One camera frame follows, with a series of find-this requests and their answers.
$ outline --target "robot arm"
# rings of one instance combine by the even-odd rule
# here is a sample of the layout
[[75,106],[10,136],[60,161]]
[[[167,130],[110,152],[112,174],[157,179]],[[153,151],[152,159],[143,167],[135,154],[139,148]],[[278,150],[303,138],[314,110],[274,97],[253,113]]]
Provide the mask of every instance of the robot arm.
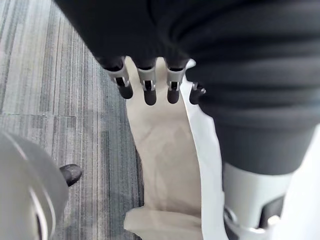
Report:
[[0,239],[51,239],[81,168],[58,169],[41,147],[6,132],[0,158]]
[[196,61],[186,75],[215,122],[226,233],[266,239],[320,122],[320,1],[55,1],[126,99],[125,56],[148,105],[156,57],[166,60],[173,104],[186,62]]

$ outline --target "striped carpet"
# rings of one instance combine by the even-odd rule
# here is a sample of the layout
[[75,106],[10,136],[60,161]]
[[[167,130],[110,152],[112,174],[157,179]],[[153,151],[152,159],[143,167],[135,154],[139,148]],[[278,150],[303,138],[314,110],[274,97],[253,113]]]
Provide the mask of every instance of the striped carpet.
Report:
[[124,100],[50,0],[0,0],[0,128],[84,170],[55,240],[133,240],[143,204]]

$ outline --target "black fabric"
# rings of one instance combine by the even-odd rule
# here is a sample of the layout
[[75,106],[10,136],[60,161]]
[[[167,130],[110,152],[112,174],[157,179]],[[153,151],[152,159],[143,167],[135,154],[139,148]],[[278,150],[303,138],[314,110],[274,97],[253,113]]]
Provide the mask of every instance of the black fabric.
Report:
[[[122,56],[136,62],[165,57],[174,66],[194,59],[186,76],[206,89],[199,105],[223,128],[218,137],[224,161],[268,174],[300,165],[310,130],[320,122],[319,0],[55,1],[104,67],[118,66]],[[283,130],[279,145],[266,145],[272,164],[289,167],[260,164],[264,158],[247,152],[249,144],[246,151],[234,149],[242,145],[235,143],[243,141],[239,132],[256,130]],[[263,148],[262,141],[250,141]],[[300,160],[277,153],[287,147]]]
[[138,69],[150,70],[156,65],[156,58],[151,59],[132,59]]

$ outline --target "black sleeve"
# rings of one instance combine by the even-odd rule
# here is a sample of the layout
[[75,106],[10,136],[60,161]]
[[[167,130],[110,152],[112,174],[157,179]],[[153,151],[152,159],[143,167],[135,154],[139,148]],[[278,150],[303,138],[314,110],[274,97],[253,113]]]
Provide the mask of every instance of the black sleeve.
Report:
[[285,174],[320,122],[319,0],[55,0],[96,59],[194,59],[222,160]]

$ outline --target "beige fabric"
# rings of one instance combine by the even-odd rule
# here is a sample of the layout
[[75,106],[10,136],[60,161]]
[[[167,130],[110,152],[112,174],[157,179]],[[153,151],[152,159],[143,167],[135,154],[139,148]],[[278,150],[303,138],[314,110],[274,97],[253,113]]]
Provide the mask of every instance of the beige fabric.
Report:
[[199,164],[182,97],[168,103],[166,66],[158,59],[157,102],[146,105],[130,58],[126,65],[134,92],[127,115],[142,162],[144,207],[127,213],[124,228],[143,240],[200,240]]

